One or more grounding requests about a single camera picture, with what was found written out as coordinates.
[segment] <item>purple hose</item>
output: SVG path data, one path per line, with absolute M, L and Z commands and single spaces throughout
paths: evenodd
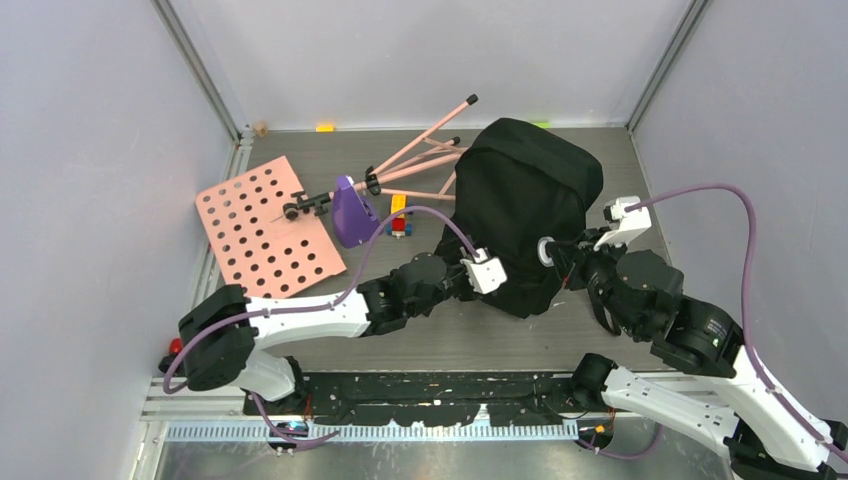
M 279 315 L 279 314 L 286 314 L 286 313 L 320 312 L 322 310 L 328 310 L 330 308 L 333 308 L 336 305 L 339 305 L 342 302 L 344 302 L 344 300 L 351 293 L 353 293 L 354 289 L 356 289 L 356 287 L 359 285 L 359 279 L 362 278 L 362 274 L 365 271 L 365 265 L 368 263 L 368 257 L 371 255 L 371 249 L 374 247 L 374 243 L 377 240 L 377 237 L 380 236 L 380 234 L 383 232 L 383 229 L 386 228 L 386 225 L 388 225 L 392 220 L 394 220 L 399 215 L 403 215 L 404 213 L 410 213 L 410 212 L 424 212 L 424 213 L 429 213 L 430 215 L 435 216 L 436 218 L 438 218 L 439 220 L 444 222 L 445 225 L 448 226 L 448 228 L 453 230 L 453 232 L 460 239 L 460 241 L 462 241 L 462 244 L 465 245 L 465 249 L 468 251 L 468 253 L 470 255 L 472 255 L 474 257 L 479 256 L 477 251 L 474 249 L 474 245 L 472 245 L 472 243 L 468 239 L 468 237 L 466 237 L 465 234 L 463 234 L 462 231 L 459 229 L 459 227 L 457 227 L 456 224 L 454 224 L 442 212 L 439 212 L 438 210 L 434 210 L 430 207 L 423 207 L 423 206 L 420 206 L 420 205 L 406 207 L 404 209 L 398 210 L 397 212 L 394 212 L 393 214 L 386 217 L 386 219 L 383 220 L 380 223 L 380 226 L 377 227 L 376 230 L 374 230 L 374 233 L 371 235 L 371 238 L 368 239 L 368 242 L 366 244 L 365 255 L 362 257 L 362 262 L 360 262 L 359 268 L 356 269 L 356 273 L 353 275 L 353 279 L 351 280 L 350 285 L 347 287 L 347 289 L 338 298 L 336 298 L 332 302 L 328 302 L 328 303 L 321 304 L 321 305 L 310 305 L 308 307 L 280 307 L 280 308 L 273 308 L 271 310 L 263 309 L 263 310 L 258 310 L 258 311 L 254 311 L 254 312 L 240 313 L 238 315 L 233 315 L 232 317 L 228 317 L 228 318 L 225 318 L 225 319 L 220 320 L 218 322 L 215 322 L 214 324 L 203 329 L 200 333 L 195 335 L 194 338 L 192 338 L 188 343 L 186 343 L 185 346 L 183 346 L 182 351 L 180 351 L 180 353 L 177 354 L 177 356 L 174 358 L 174 361 L 171 363 L 171 366 L 168 367 L 168 370 L 165 372 L 165 377 L 164 377 L 163 382 L 162 382 L 162 391 L 164 391 L 168 395 L 173 395 L 174 393 L 177 393 L 177 392 L 179 392 L 180 390 L 182 390 L 183 388 L 186 387 L 187 382 L 183 382 L 183 383 L 177 385 L 176 387 L 171 386 L 171 380 L 174 378 L 174 374 L 176 373 L 177 368 L 180 366 L 180 364 L 183 363 L 186 355 L 188 355 L 188 353 L 195 346 L 197 346 L 198 343 L 200 343 L 204 338 L 208 337 L 212 333 L 214 333 L 214 332 L 216 332 L 216 331 L 218 331 L 218 330 L 220 330 L 224 327 L 227 327 L 227 326 L 232 325 L 234 323 L 240 322 L 242 320 L 247 320 L 247 319 L 253 318 L 253 317 L 264 317 L 264 316 Z M 278 429 L 274 425 L 274 423 L 271 422 L 271 419 L 268 418 L 268 414 L 265 412 L 265 408 L 262 406 L 262 398 L 255 392 L 251 392 L 251 395 L 253 395 L 253 400 L 256 402 L 257 410 L 259 410 L 259 414 L 262 416 L 262 420 L 265 421 L 265 424 L 268 425 L 268 428 L 270 428 L 271 431 L 274 432 L 275 435 L 279 436 L 283 440 L 297 445 L 298 451 L 309 450 L 309 449 L 318 447 L 322 443 L 326 442 L 327 440 L 329 440 L 330 438 L 332 438 L 332 437 L 334 437 L 338 434 L 338 432 L 334 432 L 334 433 L 331 433 L 329 435 L 325 435 L 321 438 L 316 438 L 314 440 L 298 440 L 298 439 L 291 438 L 288 435 L 286 435 L 284 431 Z
M 748 195 L 745 194 L 739 187 L 734 185 L 729 185 L 726 183 L 707 183 L 702 185 L 692 185 L 690 187 L 678 188 L 677 190 L 671 190 L 669 192 L 663 193 L 661 195 L 657 195 L 656 197 L 649 198 L 645 201 L 639 202 L 636 205 L 631 205 L 624 209 L 625 212 L 632 212 L 633 210 L 638 210 L 642 207 L 648 207 L 655 203 L 662 202 L 663 200 L 668 200 L 669 198 L 674 198 L 679 195 L 683 195 L 686 193 L 697 192 L 701 190 L 727 190 L 735 194 L 739 197 L 739 200 L 742 201 L 742 204 L 745 206 L 745 211 L 748 214 L 748 247 L 745 250 L 745 263 L 742 267 L 742 335 L 745 339 L 745 345 L 748 346 L 745 350 L 748 353 L 748 359 L 751 361 L 751 365 L 754 367 L 754 371 L 757 372 L 757 376 L 763 380 L 763 383 L 766 385 L 766 388 L 772 391 L 772 394 L 777 399 L 777 401 L 783 405 L 783 408 L 786 409 L 787 412 L 794 418 L 803 428 L 807 431 L 813 438 L 815 438 L 818 442 L 825 443 L 825 437 L 816 430 L 813 425 L 804 418 L 798 410 L 789 403 L 786 397 L 783 396 L 782 393 L 775 390 L 774 381 L 768 374 L 765 372 L 763 368 L 763 364 L 760 362 L 759 357 L 756 353 L 756 348 L 754 347 L 754 338 L 751 334 L 752 325 L 749 316 L 750 310 L 750 302 L 749 295 L 751 290 L 751 267 L 754 263 L 754 247 L 757 243 L 757 215 L 754 212 L 754 205 L 751 203 L 751 199 Z M 833 443 L 825 443 L 827 448 L 839 457 L 843 462 L 848 463 L 848 452 L 844 452 L 840 450 Z
M 637 454 L 626 455 L 626 454 L 621 454 L 621 453 L 607 452 L 605 450 L 597 450 L 597 454 L 602 455 L 602 456 L 607 457 L 607 458 L 614 458 L 616 460 L 639 460 L 640 458 L 647 457 L 648 455 L 653 453 L 654 450 L 657 449 L 657 446 L 659 446 L 659 444 L 660 444 L 660 440 L 662 440 L 662 434 L 663 434 L 664 431 L 665 431 L 665 426 L 663 426 L 661 423 L 658 423 L 657 424 L 657 430 L 656 430 L 656 433 L 654 433 L 654 439 L 651 441 L 651 444 L 648 445 L 648 448 L 646 448 L 645 450 L 643 450 L 643 451 L 641 451 Z M 580 445 L 583 445 L 584 447 L 586 447 L 588 449 L 594 450 L 595 449 L 595 445 L 594 445 L 595 444 L 595 435 L 592 435 L 592 440 L 590 440 L 588 442 L 578 438 L 577 443 L 579 443 Z

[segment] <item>purple cable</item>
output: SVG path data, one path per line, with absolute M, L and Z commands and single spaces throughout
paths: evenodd
M 777 399 L 777 401 L 783 405 L 783 408 L 786 409 L 787 412 L 794 418 L 803 428 L 807 431 L 813 438 L 815 438 L 818 442 L 823 443 L 827 446 L 827 448 L 839 457 L 843 462 L 848 463 L 848 452 L 844 452 L 840 450 L 833 443 L 826 443 L 825 437 L 818 430 L 816 430 L 813 425 L 804 418 L 798 410 L 789 403 L 789 400 L 783 396 L 780 391 L 775 390 L 774 381 L 768 374 L 765 372 L 763 368 L 763 364 L 760 362 L 759 357 L 757 356 L 756 349 L 754 347 L 754 338 L 751 334 L 752 325 L 749 316 L 750 310 L 750 302 L 749 295 L 751 290 L 751 267 L 754 263 L 754 247 L 757 243 L 757 215 L 754 212 L 754 205 L 751 203 L 751 199 L 748 195 L 745 194 L 739 187 L 734 185 L 729 185 L 726 183 L 707 183 L 702 185 L 692 185 L 690 187 L 678 188 L 677 190 L 671 190 L 669 192 L 663 193 L 661 195 L 657 195 L 656 197 L 649 198 L 642 202 L 639 202 L 635 205 L 631 205 L 624 209 L 625 212 L 632 212 L 633 210 L 638 210 L 642 207 L 648 207 L 655 203 L 662 202 L 663 200 L 668 200 L 669 198 L 674 198 L 679 195 L 683 195 L 686 193 L 698 192 L 701 190 L 727 190 L 728 192 L 733 193 L 739 200 L 742 201 L 742 204 L 745 206 L 745 211 L 748 214 L 748 246 L 745 250 L 745 263 L 742 267 L 742 335 L 745 339 L 745 345 L 748 346 L 745 350 L 748 353 L 748 359 L 751 361 L 751 365 L 754 367 L 754 371 L 757 373 L 757 376 L 763 380 L 763 383 L 766 385 L 766 388 L 772 391 L 772 394 Z M 839 478 L 848 478 L 848 475 L 844 475 Z
M 661 423 L 658 423 L 656 433 L 654 433 L 654 439 L 651 441 L 651 444 L 648 445 L 648 448 L 646 448 L 645 450 L 643 450 L 639 453 L 633 454 L 633 455 L 626 455 L 626 454 L 621 454 L 621 453 L 612 453 L 612 452 L 607 452 L 605 450 L 600 450 L 600 449 L 595 450 L 594 444 L 595 444 L 595 436 L 597 434 L 593 434 L 592 439 L 589 440 L 588 442 L 578 438 L 577 443 L 579 443 L 580 445 L 583 445 L 584 447 L 586 447 L 588 449 L 595 450 L 598 455 L 602 455 L 602 456 L 607 457 L 607 458 L 614 458 L 616 460 L 639 460 L 642 457 L 647 457 L 648 455 L 653 453 L 654 450 L 657 449 L 657 446 L 659 446 L 659 444 L 660 444 L 660 440 L 662 440 L 662 434 L 663 434 L 664 431 L 665 431 L 665 426 L 663 426 Z
M 371 238 L 368 239 L 368 242 L 366 244 L 365 255 L 362 257 L 362 262 L 360 262 L 359 268 L 356 269 L 356 273 L 353 275 L 353 279 L 351 280 L 350 285 L 347 287 L 347 289 L 338 298 L 336 298 L 335 300 L 333 300 L 332 302 L 329 302 L 329 303 L 325 303 L 325 304 L 321 304 L 321 305 L 310 305 L 308 307 L 280 307 L 280 308 L 273 308 L 271 310 L 262 309 L 262 310 L 257 310 L 257 311 L 254 311 L 254 312 L 240 313 L 238 315 L 233 315 L 232 317 L 227 317 L 223 320 L 219 320 L 218 322 L 213 323 L 212 325 L 210 325 L 210 326 L 206 327 L 205 329 L 203 329 L 202 331 L 200 331 L 200 333 L 195 335 L 194 338 L 192 338 L 188 343 L 186 343 L 183 346 L 182 351 L 180 351 L 180 353 L 177 354 L 177 356 L 174 358 L 174 361 L 171 363 L 171 366 L 168 367 L 168 370 L 165 372 L 165 377 L 164 377 L 163 382 L 162 382 L 162 391 L 164 391 L 168 395 L 173 395 L 174 393 L 177 393 L 177 392 L 179 392 L 180 390 L 182 390 L 183 388 L 186 387 L 186 385 L 188 383 L 187 381 L 177 385 L 176 387 L 171 386 L 171 380 L 173 379 L 174 374 L 177 371 L 177 368 L 180 366 L 180 364 L 183 363 L 186 355 L 188 355 L 188 352 L 190 352 L 195 346 L 197 346 L 198 343 L 200 343 L 204 338 L 208 337 L 212 333 L 214 333 L 214 332 L 216 332 L 216 331 L 218 331 L 218 330 L 220 330 L 224 327 L 227 327 L 227 326 L 232 325 L 234 323 L 240 322 L 242 320 L 247 320 L 247 319 L 253 318 L 253 317 L 267 317 L 267 316 L 270 316 L 270 315 L 279 315 L 279 314 L 286 314 L 286 313 L 320 312 L 322 310 L 329 310 L 330 308 L 333 308 L 336 305 L 339 305 L 340 303 L 344 302 L 344 300 L 351 293 L 353 293 L 353 291 L 359 285 L 359 279 L 362 277 L 362 274 L 365 272 L 365 265 L 368 263 L 368 257 L 371 255 L 371 249 L 374 247 L 374 243 L 376 242 L 377 237 L 380 236 L 380 234 L 383 232 L 383 229 L 385 229 L 386 225 L 388 225 L 392 220 L 394 220 L 396 217 L 398 217 L 400 215 L 403 215 L 404 213 L 410 213 L 410 212 L 424 212 L 424 213 L 429 213 L 430 215 L 435 216 L 436 218 L 438 218 L 439 220 L 444 222 L 444 224 L 447 225 L 448 228 L 453 230 L 453 232 L 460 239 L 460 241 L 462 241 L 462 244 L 465 245 L 465 249 L 468 251 L 468 253 L 470 255 L 472 255 L 474 257 L 479 256 L 477 251 L 474 249 L 474 245 L 472 245 L 472 243 L 468 239 L 468 237 L 466 237 L 465 234 L 463 234 L 462 231 L 459 229 L 459 227 L 457 227 L 456 224 L 453 223 L 442 212 L 435 210 L 435 209 L 432 209 L 430 207 L 424 207 L 424 206 L 420 206 L 420 205 L 414 205 L 414 206 L 411 206 L 411 207 L 406 207 L 404 209 L 398 210 L 398 211 L 394 212 L 393 214 L 389 215 L 388 217 L 386 217 L 385 220 L 380 222 L 380 226 L 378 226 L 377 229 L 374 230 L 374 233 L 371 235 Z M 253 395 L 253 400 L 254 400 L 254 402 L 256 402 L 257 410 L 259 411 L 259 414 L 262 416 L 262 420 L 264 420 L 265 424 L 268 425 L 268 428 L 270 428 L 271 431 L 274 432 L 275 435 L 279 436 L 283 440 L 297 445 L 298 451 L 310 450 L 312 448 L 318 447 L 321 444 L 323 444 L 324 442 L 326 442 L 327 440 L 329 440 L 330 438 L 332 438 L 332 437 L 334 437 L 338 434 L 338 432 L 334 432 L 334 433 L 331 433 L 329 435 L 325 435 L 321 438 L 316 438 L 314 440 L 298 440 L 298 439 L 291 438 L 288 435 L 286 435 L 284 431 L 278 429 L 276 427 L 276 425 L 274 425 L 274 423 L 271 421 L 271 419 L 268 418 L 268 414 L 265 412 L 265 408 L 262 406 L 262 398 L 259 396 L 259 394 L 257 394 L 256 392 L 250 392 L 250 394 Z

